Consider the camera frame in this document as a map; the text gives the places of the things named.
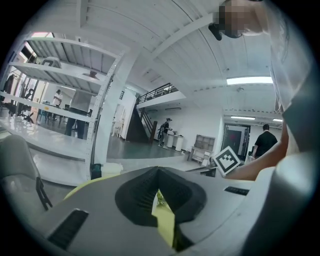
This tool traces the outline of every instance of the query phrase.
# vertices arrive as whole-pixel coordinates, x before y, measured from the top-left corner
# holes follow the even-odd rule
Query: balcony railing
[[[152,99],[158,98],[163,95],[177,92],[178,89],[174,87],[171,83],[166,83],[163,86],[160,86],[157,89],[147,92],[145,95],[142,95],[138,98],[138,104],[150,101]]]

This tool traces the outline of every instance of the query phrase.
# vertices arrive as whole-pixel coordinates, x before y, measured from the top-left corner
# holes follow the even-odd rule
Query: fluorescent light
[[[246,117],[246,116],[231,116],[234,119],[248,119],[248,120],[255,120],[255,117]]]
[[[270,76],[252,76],[252,77],[238,77],[229,78],[226,80],[228,85],[238,84],[273,84]]]

